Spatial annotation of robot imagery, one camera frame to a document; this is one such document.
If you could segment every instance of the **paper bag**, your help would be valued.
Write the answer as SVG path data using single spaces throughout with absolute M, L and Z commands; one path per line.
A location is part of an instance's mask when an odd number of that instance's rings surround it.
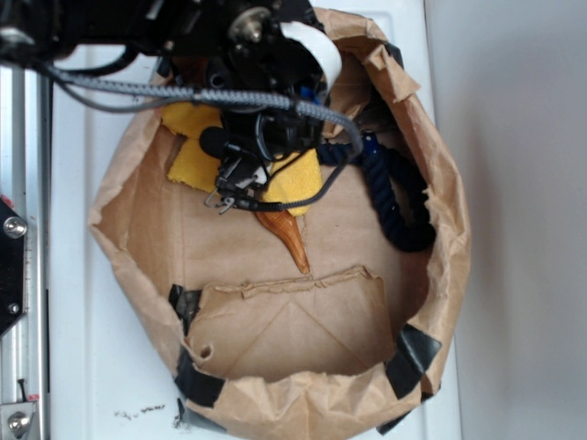
M 391 110 L 400 131 L 379 123 L 378 136 L 428 184 L 431 249 L 391 245 L 361 171 L 349 167 L 298 220 L 311 265 L 302 277 L 252 213 L 218 217 L 204 206 L 207 194 L 166 179 L 183 139 L 156 111 L 129 126 L 90 213 L 189 413 L 244 438 L 391 429 L 439 390 L 470 268 L 461 179 L 417 83 L 372 21 L 316 12 L 344 60 L 332 106 L 358 120 L 374 99 Z M 324 136 L 344 133 L 326 125 Z

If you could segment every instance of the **black tape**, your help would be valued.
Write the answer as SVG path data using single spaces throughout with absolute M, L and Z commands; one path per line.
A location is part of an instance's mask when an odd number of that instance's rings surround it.
M 226 428 L 223 428 L 218 423 L 212 422 L 210 419 L 204 417 L 202 414 L 194 412 L 189 408 L 185 409 L 185 415 L 183 417 L 186 423 L 192 424 L 193 426 L 197 426 L 198 428 L 204 428 L 208 431 L 214 431 L 221 434 L 227 433 Z
M 402 69 L 404 68 L 404 58 L 402 57 L 402 51 L 400 50 L 400 48 L 398 48 L 397 46 L 394 46 L 392 43 L 390 43 L 389 41 L 385 42 L 384 45 L 385 46 L 385 50 L 387 50 L 387 53 L 394 59 L 397 61 L 397 63 L 402 66 Z
M 212 408 L 220 397 L 225 382 L 224 379 L 209 376 L 195 369 L 190 354 L 185 348 L 182 349 L 175 385 L 190 401 Z
M 423 392 L 422 393 L 422 403 L 424 403 L 425 401 L 427 401 L 428 399 L 430 399 L 431 397 L 434 397 L 434 394 L 430 394 L 428 392 Z M 400 424 L 405 417 L 407 417 L 408 415 L 410 415 L 412 412 L 407 412 L 404 415 L 402 415 L 401 417 L 398 417 L 397 419 L 393 419 L 388 423 L 384 423 L 380 426 L 377 426 L 377 432 L 381 435 L 386 435 L 388 434 L 392 429 L 394 429 L 395 426 L 397 426 L 398 424 Z
M 176 284 L 172 285 L 172 289 L 169 292 L 169 302 L 182 320 L 183 334 L 186 336 L 190 330 L 190 324 L 200 311 L 198 304 L 200 303 L 201 296 L 202 291 L 187 291 L 182 286 Z
M 388 423 L 384 423 L 381 426 L 377 426 L 377 432 L 381 435 L 386 435 L 388 434 L 392 429 L 394 429 L 395 426 L 397 426 L 398 424 L 400 424 L 400 422 L 407 417 L 408 415 L 410 415 L 411 412 L 407 412 L 406 414 L 404 414 L 401 417 L 398 417 L 397 419 L 391 420 Z
M 408 395 L 442 348 L 436 339 L 406 324 L 397 336 L 395 355 L 385 365 L 387 379 L 398 399 Z

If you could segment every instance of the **bolt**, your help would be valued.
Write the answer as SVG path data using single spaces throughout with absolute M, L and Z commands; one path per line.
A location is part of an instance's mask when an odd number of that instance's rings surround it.
M 23 412 L 15 412 L 8 418 L 8 429 L 16 438 L 22 437 L 30 425 L 30 419 Z
M 167 50 L 168 52 L 171 52 L 174 47 L 175 47 L 175 43 L 173 41 L 171 41 L 170 39 L 165 41 L 165 44 L 163 44 L 163 48 L 165 50 Z
M 260 42 L 263 36 L 262 24 L 257 20 L 250 20 L 245 24 L 244 28 L 242 28 L 242 35 L 251 43 Z
M 20 312 L 20 306 L 17 303 L 13 302 L 8 306 L 8 312 L 10 314 L 17 314 L 18 312 Z
M 21 238 L 27 233 L 27 224 L 20 217 L 8 217 L 4 221 L 4 232 L 10 238 Z

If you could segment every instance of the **brown plastic object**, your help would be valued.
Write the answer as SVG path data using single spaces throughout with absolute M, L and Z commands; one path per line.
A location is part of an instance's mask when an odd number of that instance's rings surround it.
M 287 211 L 277 213 L 256 212 L 255 215 L 263 226 L 272 231 L 287 246 L 297 268 L 302 273 L 310 273 L 310 263 L 305 254 L 304 242 L 295 217 Z

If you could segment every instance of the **white surface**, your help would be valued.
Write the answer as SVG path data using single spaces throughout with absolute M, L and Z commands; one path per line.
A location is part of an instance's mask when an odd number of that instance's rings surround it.
M 584 0 L 430 0 L 437 121 L 465 181 L 465 440 L 587 436 Z
M 338 7 L 351 6 L 350 2 L 337 3 Z M 401 47 L 406 66 L 412 66 L 408 70 L 421 83 L 427 81 L 421 97 L 431 108 L 422 5 L 380 1 L 372 2 L 369 11 L 379 19 L 390 40 Z M 111 49 L 94 48 L 77 52 L 68 63 L 96 65 L 115 54 Z M 118 78 L 145 82 L 151 64 L 151 60 L 141 59 Z M 129 98 L 98 97 L 120 104 L 130 102 Z M 97 113 L 56 92 L 50 231 L 52 438 L 150 440 L 192 435 L 227 439 L 194 427 L 172 427 L 178 391 L 171 374 L 151 347 L 104 254 L 86 228 L 88 208 L 129 118 Z M 165 407 L 141 411 L 159 405 Z M 360 436 L 361 440 L 378 438 L 381 436 L 374 430 Z M 442 392 L 387 438 L 460 439 L 453 356 Z

